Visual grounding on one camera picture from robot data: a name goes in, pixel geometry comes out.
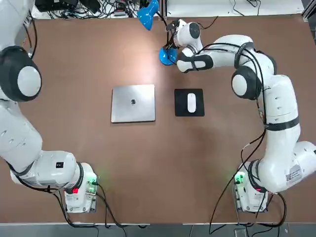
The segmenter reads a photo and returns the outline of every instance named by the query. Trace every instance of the laptop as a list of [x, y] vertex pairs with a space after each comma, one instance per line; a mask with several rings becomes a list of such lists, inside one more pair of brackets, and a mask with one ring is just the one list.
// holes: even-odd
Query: laptop
[[127, 85], [113, 88], [112, 123], [155, 120], [154, 85]]

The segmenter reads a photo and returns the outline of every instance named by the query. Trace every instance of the table surface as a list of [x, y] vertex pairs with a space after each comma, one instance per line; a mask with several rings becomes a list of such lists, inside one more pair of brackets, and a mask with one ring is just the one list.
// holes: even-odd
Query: table surface
[[[194, 19], [207, 25], [212, 18]], [[40, 96], [21, 104], [43, 137], [43, 150], [72, 152], [101, 177], [117, 220], [123, 223], [207, 223], [227, 181], [240, 165], [240, 150], [262, 132], [255, 102], [231, 90], [234, 68], [183, 74], [163, 66], [158, 51], [165, 43], [163, 23], [145, 30], [137, 19], [42, 20], [35, 62], [43, 87]], [[228, 34], [253, 38], [272, 55], [278, 72], [295, 88], [302, 134], [316, 143], [314, 131], [316, 49], [300, 15], [220, 17], [202, 31], [204, 44]], [[114, 86], [154, 84], [156, 122], [111, 124]], [[202, 88], [204, 117], [176, 117], [174, 89]], [[263, 145], [253, 158], [261, 158]], [[0, 160], [0, 223], [65, 222], [53, 196], [15, 185]], [[316, 222], [316, 176], [283, 192], [287, 222]], [[73, 221], [104, 222], [96, 214], [71, 215]], [[258, 221], [278, 222], [275, 198]], [[254, 221], [243, 214], [241, 221]], [[236, 222], [229, 188], [214, 222]]]

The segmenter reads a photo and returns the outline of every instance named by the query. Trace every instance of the white computer mouse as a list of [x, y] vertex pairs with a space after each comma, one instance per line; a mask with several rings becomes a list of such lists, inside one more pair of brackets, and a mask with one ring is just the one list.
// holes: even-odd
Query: white computer mouse
[[197, 109], [197, 98], [193, 93], [188, 94], [188, 111], [194, 113]]

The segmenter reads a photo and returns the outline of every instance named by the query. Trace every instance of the black mouse pad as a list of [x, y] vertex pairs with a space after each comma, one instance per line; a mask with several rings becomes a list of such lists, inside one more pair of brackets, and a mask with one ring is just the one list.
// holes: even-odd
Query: black mouse pad
[[[197, 99], [197, 109], [194, 113], [188, 111], [188, 94], [193, 93]], [[202, 89], [175, 89], [174, 90], [175, 114], [177, 117], [202, 117], [204, 116], [204, 100]]]

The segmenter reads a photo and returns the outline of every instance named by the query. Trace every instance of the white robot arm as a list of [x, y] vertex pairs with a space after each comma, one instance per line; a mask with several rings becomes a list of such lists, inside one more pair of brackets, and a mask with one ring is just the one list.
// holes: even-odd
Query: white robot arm
[[64, 151], [42, 151], [42, 138], [17, 102], [35, 99], [41, 75], [15, 38], [34, 0], [0, 1], [0, 156], [15, 183], [65, 190], [68, 212], [95, 209], [97, 176], [87, 163]]
[[180, 71], [188, 73], [234, 66], [236, 71], [231, 85], [236, 96], [261, 102], [265, 99], [267, 146], [264, 157], [247, 162], [245, 167], [248, 169], [243, 167], [240, 170], [238, 175], [241, 178], [237, 181], [240, 208], [257, 212], [262, 203], [263, 210], [267, 191], [278, 193], [287, 190], [316, 171], [316, 146], [307, 141], [297, 142], [301, 128], [291, 80], [277, 75], [274, 59], [256, 51], [250, 37], [224, 36], [203, 48], [199, 30], [192, 35], [187, 27], [196, 23], [185, 25], [182, 20], [179, 22], [181, 25], [175, 31], [173, 41], [176, 47], [185, 47], [177, 56], [176, 64]]

